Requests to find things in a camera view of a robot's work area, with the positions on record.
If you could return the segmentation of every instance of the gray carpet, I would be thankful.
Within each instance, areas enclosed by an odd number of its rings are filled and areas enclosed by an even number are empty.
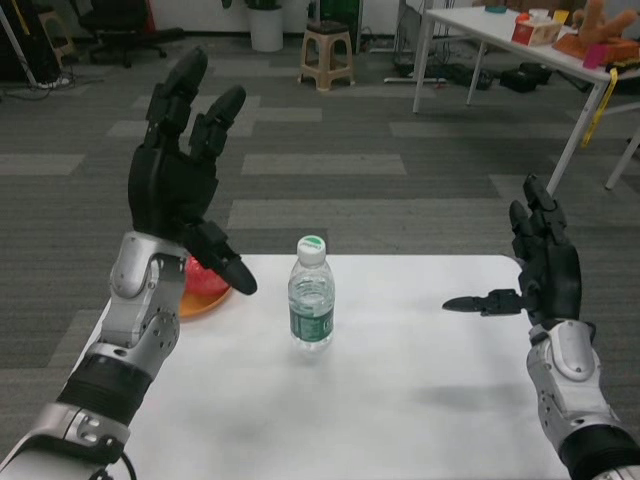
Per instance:
[[[236,83],[249,95],[208,213],[243,253],[293,253],[303,233],[317,233],[333,253],[511,254],[508,205],[522,197],[527,173],[549,177],[586,99],[556,76],[528,95],[494,84],[470,108],[466,89],[428,87],[415,116],[413,87],[382,84],[393,74],[388,56],[358,57],[358,84],[321,95],[296,83],[299,40],[258,55],[246,39],[187,39],[167,46],[167,60],[135,55],[131,70],[76,68],[81,82],[103,83],[40,102],[5,98],[0,456],[55,398],[108,299],[109,270],[130,227],[126,179],[146,103],[196,43],[211,53],[198,109]],[[454,51],[472,61],[463,47]],[[487,62],[518,64],[499,53]],[[598,324],[606,392],[636,434],[640,162],[613,192],[602,185],[638,119],[606,118],[558,192],[582,259],[582,318]]]

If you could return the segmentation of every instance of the black chair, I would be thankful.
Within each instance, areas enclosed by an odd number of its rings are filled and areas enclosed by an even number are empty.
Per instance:
[[[160,58],[167,52],[144,33],[149,11],[146,0],[91,0],[92,10],[81,14],[77,0],[70,0],[78,16],[78,23],[101,43],[89,51],[89,58],[95,62],[95,55],[101,52],[122,52],[122,65],[131,68],[129,52],[136,49],[155,50]]]

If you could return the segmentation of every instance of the table surface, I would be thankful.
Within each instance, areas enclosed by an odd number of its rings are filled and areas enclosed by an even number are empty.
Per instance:
[[[609,82],[610,76],[604,67],[590,70],[582,66],[582,60],[555,50],[551,45],[528,47],[512,42],[517,12],[507,10],[504,14],[490,13],[484,7],[450,8],[427,10],[425,15],[437,22],[451,25],[487,43],[503,47],[513,53],[529,57],[545,65],[555,67],[588,82]],[[563,27],[560,36],[574,30]],[[629,71],[621,79],[640,77],[640,71]]]
[[[513,260],[328,260],[335,336],[315,359],[289,335],[294,256],[246,256],[258,293],[182,325],[131,424],[139,478],[568,478],[538,421],[527,318],[441,309],[517,288]]]

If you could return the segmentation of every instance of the tissue box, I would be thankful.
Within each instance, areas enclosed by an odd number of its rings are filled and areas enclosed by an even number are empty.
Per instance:
[[[551,45],[557,40],[560,30],[562,30],[562,24],[553,20],[542,23],[529,20],[516,23],[511,41],[530,47]]]

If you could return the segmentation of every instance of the plastic bottle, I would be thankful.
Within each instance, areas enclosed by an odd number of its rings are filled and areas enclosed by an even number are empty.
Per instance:
[[[298,261],[289,278],[291,336],[309,353],[327,348],[333,337],[335,284],[326,261],[327,246],[309,235],[298,242]]]

